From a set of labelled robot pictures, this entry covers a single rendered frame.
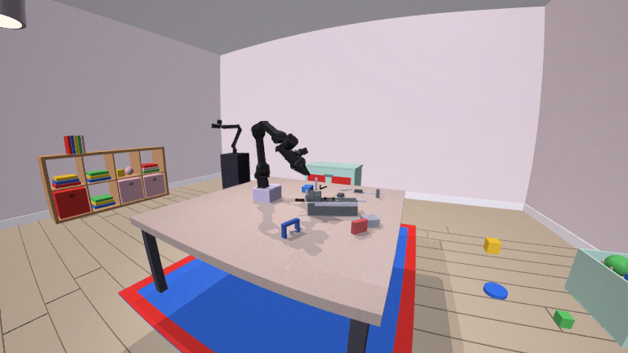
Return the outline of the red rectangular block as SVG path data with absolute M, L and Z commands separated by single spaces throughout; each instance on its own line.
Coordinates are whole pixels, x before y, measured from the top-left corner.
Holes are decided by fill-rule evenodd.
M 368 223 L 368 220 L 366 220 L 365 218 L 352 221 L 351 233 L 354 235 L 357 235 L 357 234 L 367 231 L 367 223 Z

